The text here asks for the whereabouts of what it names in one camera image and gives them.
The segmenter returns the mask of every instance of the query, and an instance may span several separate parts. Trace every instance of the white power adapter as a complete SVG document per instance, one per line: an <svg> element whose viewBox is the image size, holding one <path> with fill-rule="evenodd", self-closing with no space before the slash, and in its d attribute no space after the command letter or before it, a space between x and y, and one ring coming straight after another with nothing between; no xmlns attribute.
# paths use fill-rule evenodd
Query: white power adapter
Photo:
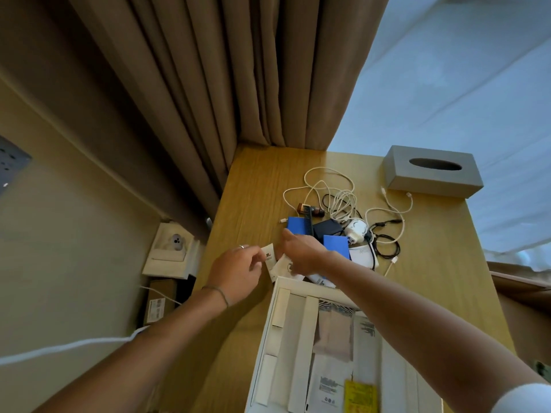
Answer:
<svg viewBox="0 0 551 413"><path fill-rule="evenodd" d="M364 236L368 233L368 225L361 219L353 219L348 226L344 228L344 234L348 237L348 242L352 245L362 243Z"/></svg>

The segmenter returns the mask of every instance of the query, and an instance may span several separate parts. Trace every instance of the blue box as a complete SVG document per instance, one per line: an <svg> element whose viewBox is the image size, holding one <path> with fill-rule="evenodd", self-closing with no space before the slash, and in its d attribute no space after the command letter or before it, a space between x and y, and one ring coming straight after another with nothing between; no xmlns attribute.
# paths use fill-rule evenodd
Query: blue box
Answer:
<svg viewBox="0 0 551 413"><path fill-rule="evenodd" d="M350 259L350 251L348 251L348 238L346 236L323 236L323 246L327 250L336 250L346 259Z"/></svg>
<svg viewBox="0 0 551 413"><path fill-rule="evenodd" d="M306 235L306 219L304 217L288 218L287 229L294 235Z"/></svg>

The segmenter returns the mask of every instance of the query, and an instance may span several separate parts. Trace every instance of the electrical outlet panel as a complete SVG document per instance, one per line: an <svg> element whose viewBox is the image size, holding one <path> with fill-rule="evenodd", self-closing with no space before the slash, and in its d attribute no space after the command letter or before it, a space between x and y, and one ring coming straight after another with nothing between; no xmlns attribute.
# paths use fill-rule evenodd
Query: electrical outlet panel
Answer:
<svg viewBox="0 0 551 413"><path fill-rule="evenodd" d="M31 161L31 156L0 136L0 194Z"/></svg>

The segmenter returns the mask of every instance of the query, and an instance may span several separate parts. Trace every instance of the wooden desk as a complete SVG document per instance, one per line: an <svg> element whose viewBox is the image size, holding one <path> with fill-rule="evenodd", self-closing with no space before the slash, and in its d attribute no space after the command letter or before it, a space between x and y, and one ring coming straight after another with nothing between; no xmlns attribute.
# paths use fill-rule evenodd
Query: wooden desk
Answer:
<svg viewBox="0 0 551 413"><path fill-rule="evenodd" d="M206 282L210 264L238 244L279 240L279 220L293 215L282 199L289 187L303 185L304 173L327 166L351 177L362 212L385 207L380 193L382 157L307 151L290 148L241 147L203 256L195 290ZM331 187L349 188L346 180L313 171L309 182L323 177ZM289 192L298 204L307 189ZM397 208L409 206L403 192L389 191ZM406 215L400 240L402 253L389 278L458 314L513 350L513 341L474 230L465 200L413 193L413 210ZM308 204L317 205L310 194ZM389 218L370 213L370 221ZM390 235L399 226L387 227ZM381 262L383 272L388 262ZM258 345L271 298L272 285L264 272L257 289L244 302L210 324L184 351L170 370L160 397L160 411L242 413L255 365Z"/></svg>

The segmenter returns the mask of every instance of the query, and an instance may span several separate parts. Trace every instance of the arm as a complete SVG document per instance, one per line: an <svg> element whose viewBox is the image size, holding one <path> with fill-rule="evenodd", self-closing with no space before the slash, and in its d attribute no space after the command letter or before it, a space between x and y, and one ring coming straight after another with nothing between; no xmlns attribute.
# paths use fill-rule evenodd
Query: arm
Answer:
<svg viewBox="0 0 551 413"><path fill-rule="evenodd" d="M220 288L230 304L237 303L258 284L264 259L258 246L228 250L213 263L207 284ZM194 293L35 412L134 412L182 349L225 308L217 290Z"/></svg>
<svg viewBox="0 0 551 413"><path fill-rule="evenodd" d="M456 413L488 413L507 391L545 383L499 342L369 268L287 229L281 243L299 274L326 276Z"/></svg>

